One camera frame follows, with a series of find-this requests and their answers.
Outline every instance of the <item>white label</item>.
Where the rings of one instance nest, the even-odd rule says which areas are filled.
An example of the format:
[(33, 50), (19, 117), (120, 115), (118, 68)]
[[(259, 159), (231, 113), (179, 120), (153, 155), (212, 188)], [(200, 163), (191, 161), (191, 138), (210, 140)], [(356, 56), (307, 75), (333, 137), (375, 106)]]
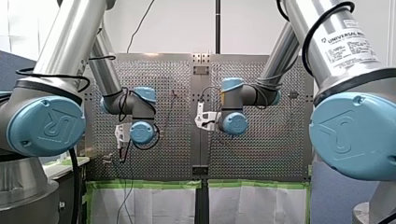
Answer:
[(354, 20), (344, 20), (344, 24), (347, 28), (359, 28), (359, 24)]
[(334, 69), (345, 69), (356, 63), (377, 61), (372, 46), (361, 29), (349, 28), (321, 38), (320, 51)]

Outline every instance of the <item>white wall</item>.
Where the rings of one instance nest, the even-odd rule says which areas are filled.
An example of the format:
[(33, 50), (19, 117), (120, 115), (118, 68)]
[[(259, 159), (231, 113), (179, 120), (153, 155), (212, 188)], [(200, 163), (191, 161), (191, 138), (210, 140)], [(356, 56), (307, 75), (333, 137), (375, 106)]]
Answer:
[(0, 50), (36, 60), (57, 12), (55, 0), (0, 0)]
[[(116, 52), (125, 52), (151, 0), (118, 0), (105, 15), (105, 24)], [(354, 0), (354, 13), (379, 58), (392, 63), (396, 0)], [(55, 0), (0, 0), (0, 49), (37, 59), (56, 17)], [(223, 0), (221, 52), (269, 54), (284, 24), (275, 0)], [(154, 3), (131, 52), (191, 53), (215, 49), (214, 0), (158, 0)]]

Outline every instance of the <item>universal robots logo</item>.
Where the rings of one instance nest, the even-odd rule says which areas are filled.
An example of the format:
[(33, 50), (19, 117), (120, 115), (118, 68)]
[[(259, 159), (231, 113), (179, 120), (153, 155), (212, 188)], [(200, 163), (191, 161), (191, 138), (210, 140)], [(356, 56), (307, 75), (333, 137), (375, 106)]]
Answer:
[(67, 143), (76, 122), (75, 116), (53, 109), (44, 122), (41, 138), (52, 142)]

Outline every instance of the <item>light blue joint cap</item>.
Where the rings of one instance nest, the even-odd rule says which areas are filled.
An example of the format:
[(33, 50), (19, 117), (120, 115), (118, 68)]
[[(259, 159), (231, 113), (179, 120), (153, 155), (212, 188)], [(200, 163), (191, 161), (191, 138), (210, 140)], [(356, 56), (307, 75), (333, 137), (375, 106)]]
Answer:
[(239, 112), (233, 112), (223, 121), (224, 132), (231, 135), (240, 135), (248, 129), (247, 117)]
[(151, 103), (156, 102), (155, 90), (150, 87), (135, 87), (134, 91), (139, 94), (143, 99), (150, 101)]
[(62, 96), (48, 96), (13, 116), (7, 126), (7, 140), (24, 156), (57, 156), (72, 148), (84, 130), (85, 118), (78, 104)]
[(359, 93), (335, 94), (318, 105), (309, 134), (319, 156), (343, 175), (396, 180), (396, 104)]
[(102, 97), (102, 99), (100, 99), (100, 104), (99, 104), (100, 108), (102, 109), (103, 112), (110, 114), (110, 112), (108, 112), (106, 106), (105, 106), (105, 99)]
[(244, 85), (244, 79), (241, 77), (226, 77), (221, 82), (222, 91), (232, 91)]
[(154, 129), (145, 121), (138, 121), (132, 125), (129, 135), (137, 144), (147, 144), (154, 138)]
[(275, 100), (271, 103), (271, 105), (277, 105), (280, 102), (280, 98), (282, 98), (282, 92), (278, 91), (276, 94)]

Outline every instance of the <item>perforated metal panel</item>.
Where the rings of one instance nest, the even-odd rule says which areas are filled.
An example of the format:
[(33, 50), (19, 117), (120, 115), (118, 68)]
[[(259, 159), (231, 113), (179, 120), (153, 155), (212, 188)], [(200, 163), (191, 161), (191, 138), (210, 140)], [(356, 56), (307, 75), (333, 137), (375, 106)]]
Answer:
[[(149, 151), (132, 149), (131, 163), (119, 164), (114, 136), (118, 118), (101, 111), (100, 92), (92, 85), (92, 92), (86, 93), (87, 117), (91, 124), (87, 128), (86, 146), (92, 156), (88, 178), (191, 179), (192, 166), (209, 156), (209, 178), (305, 180), (311, 161), (307, 124), (312, 112), (313, 81), (306, 76), (301, 64), (286, 74), (280, 104), (265, 110), (246, 107), (248, 132), (231, 139), (224, 133), (212, 133), (208, 138), (197, 134), (199, 130), (192, 122), (196, 93), (206, 87), (207, 80), (214, 86), (219, 86), (225, 77), (242, 77), (253, 83), (268, 57), (210, 55), (211, 72), (202, 78), (193, 74), (192, 65), (196, 63), (193, 60), (196, 58), (185, 54), (118, 55), (114, 64), (122, 86), (149, 86), (156, 90), (155, 122), (161, 129), (161, 140)], [(290, 99), (291, 91), (298, 92), (299, 96)], [(175, 100), (172, 100), (173, 93), (177, 95)], [(210, 93), (211, 109), (217, 110), (219, 95), (215, 91)], [(193, 136), (201, 138), (192, 141)]]
[[(147, 86), (155, 89), (157, 94), (155, 123), (161, 130), (161, 140), (156, 147), (147, 151), (131, 147), (130, 163), (119, 164), (114, 135), (118, 117), (102, 112), (99, 105), (101, 94), (97, 86), (92, 85), (93, 161), (89, 167), (89, 179), (191, 178), (190, 57), (118, 55), (114, 62), (122, 86)], [(124, 122), (131, 121), (129, 116)], [(113, 154), (111, 162), (106, 158), (109, 154)]]
[[(213, 56), (211, 84), (219, 86), (225, 77), (242, 77), (254, 83), (268, 57)], [(260, 110), (246, 106), (248, 131), (231, 138), (224, 133), (209, 135), (209, 178), (248, 178), (302, 181), (308, 177), (311, 147), (307, 134), (312, 111), (313, 80), (300, 62), (285, 75), (279, 105)], [(296, 99), (289, 97), (298, 92)], [(212, 111), (219, 108), (219, 97)]]

